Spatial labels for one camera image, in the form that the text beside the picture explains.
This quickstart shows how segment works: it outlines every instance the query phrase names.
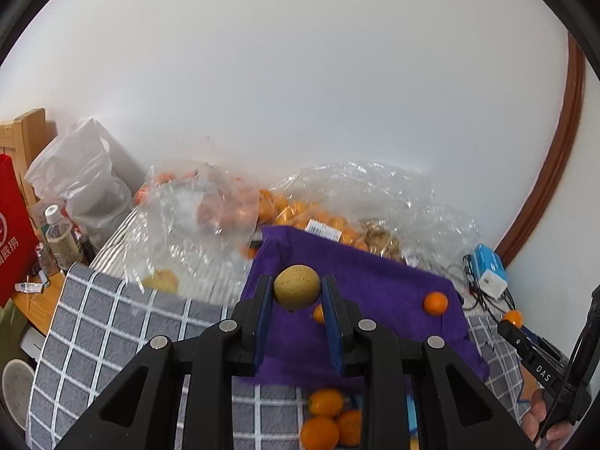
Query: blue gripper pad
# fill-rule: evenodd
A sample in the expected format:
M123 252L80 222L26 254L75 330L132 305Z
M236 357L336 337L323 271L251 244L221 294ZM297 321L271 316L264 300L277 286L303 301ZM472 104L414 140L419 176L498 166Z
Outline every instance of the blue gripper pad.
M327 341L329 342L331 363L338 375L342 375L344 357L341 330L335 317L334 302L331 299L329 285L325 281L325 278L321 279L321 305L323 306L323 315L325 316L325 330L327 332Z
M256 333L254 334L254 357L252 364L254 370L258 370L265 359L266 337L269 334L269 325L271 324L271 308L273 307L273 279L269 279L266 285L265 296L263 296L260 305L259 319L256 323Z

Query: silver screw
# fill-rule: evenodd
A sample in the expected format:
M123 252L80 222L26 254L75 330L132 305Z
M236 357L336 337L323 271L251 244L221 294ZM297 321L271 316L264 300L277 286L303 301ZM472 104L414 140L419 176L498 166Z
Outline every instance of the silver screw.
M377 323L369 318L364 318L358 322L358 327L364 332L372 332L377 327Z
M223 320L221 323L219 323L219 328L223 332L232 332L237 327L238 323L236 323L235 320Z
M442 348L445 344L446 342L441 336L431 335L427 339L427 345L429 345L431 348Z
M155 350L158 350L159 348L166 347L167 343L169 343L169 338L164 335L157 335L151 339L150 346Z

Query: red bag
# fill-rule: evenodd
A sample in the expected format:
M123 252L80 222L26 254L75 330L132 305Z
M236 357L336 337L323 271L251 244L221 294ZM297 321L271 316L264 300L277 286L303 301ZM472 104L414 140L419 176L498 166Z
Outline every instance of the red bag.
M38 238L17 186L13 161L0 154L0 306L14 293L35 261Z

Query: purple cloth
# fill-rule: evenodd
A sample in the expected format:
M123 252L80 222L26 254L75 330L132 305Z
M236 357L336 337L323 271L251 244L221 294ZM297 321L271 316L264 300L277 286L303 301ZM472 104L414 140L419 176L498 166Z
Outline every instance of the purple cloth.
M358 303L365 317L401 338L424 341L439 335L480 378L489 377L490 369L469 339L467 320L452 282L289 226L266 226L263 238L242 299L253 296L259 275L275 277L286 267L304 264L320 277L335 275L341 296ZM448 297L448 310L441 317L429 316L422 308L425 296L432 291ZM361 380L344 379L335 373L325 327L311 319L313 309L289 312L273 303L265 360L254 383L307 389L361 387Z

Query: checkered tablecloth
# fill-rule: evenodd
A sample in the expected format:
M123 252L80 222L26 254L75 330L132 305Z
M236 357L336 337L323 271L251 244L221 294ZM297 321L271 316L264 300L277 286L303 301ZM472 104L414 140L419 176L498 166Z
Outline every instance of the checkered tablecloth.
M228 306L209 305L127 284L123 273L125 220L93 263L97 270L71 268L59 299L34 378L29 405L28 445L51 450L115 374L154 335L176 340L202 333L227 317ZM520 419L522 386L515 351L488 317L469 317L469 335L491 369L487 385ZM252 386L234 378L233 431L236 450L296 450L306 413L297 387ZM181 437L187 382L179 408Z

